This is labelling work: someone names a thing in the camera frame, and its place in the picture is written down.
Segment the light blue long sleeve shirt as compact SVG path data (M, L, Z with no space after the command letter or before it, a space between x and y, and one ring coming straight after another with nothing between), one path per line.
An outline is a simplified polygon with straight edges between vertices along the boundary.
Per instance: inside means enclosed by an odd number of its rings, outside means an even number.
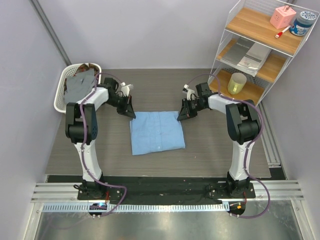
M178 111L136 112L136 118L129 123L132 155L185 149L178 114Z

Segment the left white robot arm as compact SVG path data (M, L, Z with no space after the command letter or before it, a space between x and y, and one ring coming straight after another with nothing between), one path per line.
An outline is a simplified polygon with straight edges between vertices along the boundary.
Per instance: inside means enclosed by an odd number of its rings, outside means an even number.
M97 110L107 104L115 107L119 115L134 119L130 94L133 88L132 84L106 77L103 84L95 85L82 99L66 105L65 135L76 148L82 167L82 183L74 185L79 200L100 200L108 191L96 152Z

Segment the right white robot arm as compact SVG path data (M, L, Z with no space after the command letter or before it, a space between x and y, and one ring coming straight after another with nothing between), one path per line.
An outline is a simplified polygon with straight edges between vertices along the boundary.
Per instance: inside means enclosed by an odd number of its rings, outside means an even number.
M232 161L226 177L225 192L238 197L250 186L249 165L252 148L262 133L262 123L252 100L237 100L212 92L207 83L196 85L197 94L184 85L186 98L182 100L177 120L194 118L204 109L216 110L226 116L227 132L233 142Z

